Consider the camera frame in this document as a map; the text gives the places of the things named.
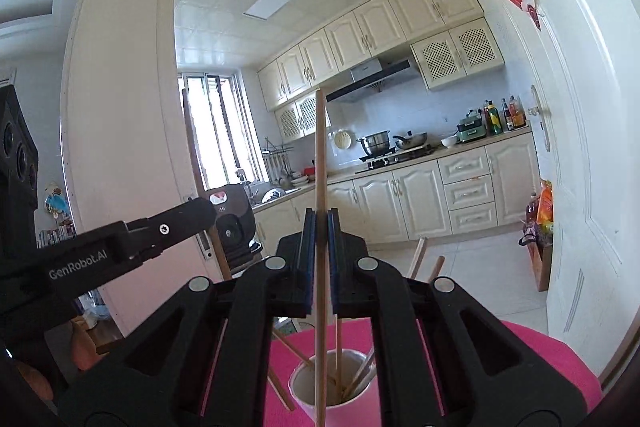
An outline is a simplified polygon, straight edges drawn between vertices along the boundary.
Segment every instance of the white tile floor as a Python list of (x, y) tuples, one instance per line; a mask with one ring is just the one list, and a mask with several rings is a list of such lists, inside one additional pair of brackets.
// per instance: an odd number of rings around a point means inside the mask
[[(426, 280), (439, 255), (446, 258), (440, 275), (458, 282), (498, 318), (547, 334), (546, 292), (538, 292), (522, 232), (503, 233), (461, 243), (429, 246), (418, 280)], [(373, 257), (409, 270), (415, 245), (372, 250)]]

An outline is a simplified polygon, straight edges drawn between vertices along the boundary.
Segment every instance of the kitchen counter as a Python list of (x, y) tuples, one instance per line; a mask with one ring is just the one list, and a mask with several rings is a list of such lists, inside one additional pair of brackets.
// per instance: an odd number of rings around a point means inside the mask
[[(422, 156), (420, 158), (416, 158), (415, 160), (409, 160), (406, 162), (389, 165), (379, 169), (373, 169), (370, 171), (356, 173), (356, 171), (362, 170), (363, 166), (365, 166), (365, 164), (363, 163), (361, 166), (358, 166), (353, 169), (343, 169), (340, 171), (332, 172), (327, 176), (327, 184), (332, 185), (335, 183), (356, 180), (358, 178), (366, 178), (367, 176), (371, 176), (373, 174), (380, 174), (382, 172), (389, 172), (395, 169), (401, 169), (404, 167), (410, 167), (412, 165), (418, 165), (419, 163), (437, 160), (438, 158), (444, 158), (445, 156), (451, 156), (454, 154), (458, 154), (459, 152), (470, 151), (471, 149), (484, 147), (485, 145), (489, 145), (491, 143), (508, 140), (510, 138), (521, 136), (522, 134), (527, 134), (530, 132), (531, 132), (531, 127), (527, 123), (525, 127), (521, 127), (520, 129), (515, 129), (511, 132), (504, 132), (502, 134), (499, 134), (498, 136), (489, 136), (489, 137), (481, 138), (468, 143), (460, 143), (450, 148), (441, 147), (437, 149), (435, 152), (433, 152), (432, 154), (427, 156)], [(316, 188), (316, 184), (309, 183), (299, 188), (299, 190), (290, 192), (289, 194), (286, 194), (285, 196), (281, 196), (276, 200), (269, 201), (268, 203), (259, 204), (254, 207), (254, 214), (260, 212), (261, 210), (265, 210), (266, 208), (271, 208), (272, 206), (275, 206), (278, 203), (282, 203), (283, 201), (292, 200), (293, 198), (296, 198), (300, 194), (305, 194), (306, 192), (309, 192), (310, 190), (314, 190), (315, 188)]]

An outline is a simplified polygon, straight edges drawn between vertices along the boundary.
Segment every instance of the bowl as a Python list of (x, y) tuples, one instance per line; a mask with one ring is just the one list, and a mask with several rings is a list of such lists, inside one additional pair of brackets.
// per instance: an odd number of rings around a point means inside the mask
[(443, 138), (442, 140), (440, 140), (442, 142), (442, 144), (444, 145), (444, 147), (447, 148), (451, 148), (453, 147), (456, 143), (458, 143), (458, 135), (454, 134), (453, 136), (449, 136), (448, 138)]

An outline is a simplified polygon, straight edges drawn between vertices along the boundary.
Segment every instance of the white tile backsplash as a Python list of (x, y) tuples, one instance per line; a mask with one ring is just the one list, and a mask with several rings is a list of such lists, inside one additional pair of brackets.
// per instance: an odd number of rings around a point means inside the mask
[[(381, 92), (373, 93), (354, 102), (335, 100), (327, 105), (332, 126), (328, 130), (328, 171), (356, 166), (362, 162), (364, 151), (359, 137), (380, 131), (394, 134), (426, 132), (429, 140), (451, 136), (458, 121), (465, 118), (469, 109), (481, 107), (484, 100), (493, 100), (496, 107), (502, 98), (508, 98), (509, 83), (504, 68), (476, 74), (437, 90), (427, 90), (419, 74), (415, 80), (399, 84), (390, 82)], [(340, 150), (331, 138), (337, 130), (351, 134), (351, 147)], [(307, 136), (292, 143), (292, 163), (310, 164), (314, 157), (315, 136)]]

